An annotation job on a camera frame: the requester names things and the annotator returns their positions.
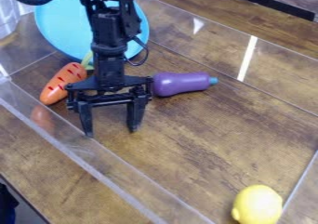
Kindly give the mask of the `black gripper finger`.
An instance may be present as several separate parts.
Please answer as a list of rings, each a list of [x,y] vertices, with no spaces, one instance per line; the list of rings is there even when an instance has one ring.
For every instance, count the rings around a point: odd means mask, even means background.
[[[93,136],[92,109],[85,101],[78,102],[78,119],[84,135],[90,138]]]
[[[141,125],[146,103],[145,96],[136,96],[126,104],[126,126],[130,132],[134,132]]]

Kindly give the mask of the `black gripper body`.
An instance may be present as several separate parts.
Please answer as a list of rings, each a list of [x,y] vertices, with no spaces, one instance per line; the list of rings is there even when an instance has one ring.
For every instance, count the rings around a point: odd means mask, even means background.
[[[81,112],[82,107],[125,104],[128,111],[142,111],[150,101],[152,78],[124,74],[124,58],[97,58],[96,73],[80,82],[68,83],[66,108]]]

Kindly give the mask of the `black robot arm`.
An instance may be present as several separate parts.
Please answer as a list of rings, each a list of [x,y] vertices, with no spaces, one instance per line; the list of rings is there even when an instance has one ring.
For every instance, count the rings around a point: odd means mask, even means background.
[[[150,77],[124,73],[128,42],[141,33],[133,0],[80,0],[92,29],[94,74],[65,86],[66,108],[78,113],[86,137],[93,136],[92,109],[124,104],[126,127],[133,132],[141,125],[145,106],[150,101]]]

